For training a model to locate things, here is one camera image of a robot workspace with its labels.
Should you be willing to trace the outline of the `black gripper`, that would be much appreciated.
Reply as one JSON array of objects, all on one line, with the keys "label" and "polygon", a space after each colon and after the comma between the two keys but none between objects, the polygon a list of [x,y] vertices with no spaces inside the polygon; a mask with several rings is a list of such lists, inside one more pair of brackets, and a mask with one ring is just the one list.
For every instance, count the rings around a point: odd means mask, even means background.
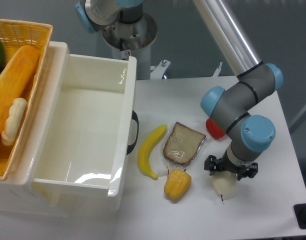
[{"label": "black gripper", "polygon": [[253,162],[251,165],[243,165],[239,158],[230,159],[228,156],[217,158],[214,155],[209,155],[204,161],[204,170],[208,171],[210,175],[216,172],[231,172],[237,175],[237,180],[243,178],[253,179],[258,173],[258,163]]}]

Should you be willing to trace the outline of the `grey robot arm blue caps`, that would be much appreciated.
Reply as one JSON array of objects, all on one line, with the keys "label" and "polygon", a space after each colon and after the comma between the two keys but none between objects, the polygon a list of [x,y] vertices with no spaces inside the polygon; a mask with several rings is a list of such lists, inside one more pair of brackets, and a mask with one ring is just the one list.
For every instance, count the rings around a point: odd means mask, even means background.
[{"label": "grey robot arm blue caps", "polygon": [[[253,178],[258,172],[256,159],[275,138],[274,124],[266,117],[250,115],[249,110],[277,91],[283,84],[281,70],[263,63],[243,29],[221,0],[196,0],[198,12],[229,63],[238,82],[229,89],[210,89],[200,106],[230,139],[221,158],[207,157],[204,169],[211,175],[231,172],[238,179]],[[102,32],[116,59],[127,59],[155,40],[157,25],[143,10],[140,0],[80,0],[75,11],[84,28]]]}]

